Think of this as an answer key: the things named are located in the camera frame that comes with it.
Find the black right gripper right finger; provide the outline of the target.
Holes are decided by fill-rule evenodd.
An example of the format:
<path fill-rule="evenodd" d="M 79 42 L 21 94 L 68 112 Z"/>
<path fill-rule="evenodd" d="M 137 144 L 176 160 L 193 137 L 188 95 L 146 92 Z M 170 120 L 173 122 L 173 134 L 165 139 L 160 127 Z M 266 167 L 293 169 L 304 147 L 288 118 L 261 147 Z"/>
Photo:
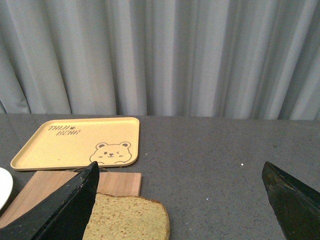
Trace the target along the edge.
<path fill-rule="evenodd" d="M 262 180 L 281 230 L 287 240 L 320 238 L 320 193 L 271 162 Z"/>

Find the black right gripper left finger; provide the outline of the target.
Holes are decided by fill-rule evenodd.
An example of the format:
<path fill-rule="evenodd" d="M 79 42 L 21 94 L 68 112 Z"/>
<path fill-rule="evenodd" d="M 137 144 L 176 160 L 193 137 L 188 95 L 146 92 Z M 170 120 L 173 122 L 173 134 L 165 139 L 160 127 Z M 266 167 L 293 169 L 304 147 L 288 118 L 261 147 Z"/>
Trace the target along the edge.
<path fill-rule="evenodd" d="M 92 214 L 99 166 L 93 162 L 31 210 L 1 228 L 2 240 L 81 240 Z"/>

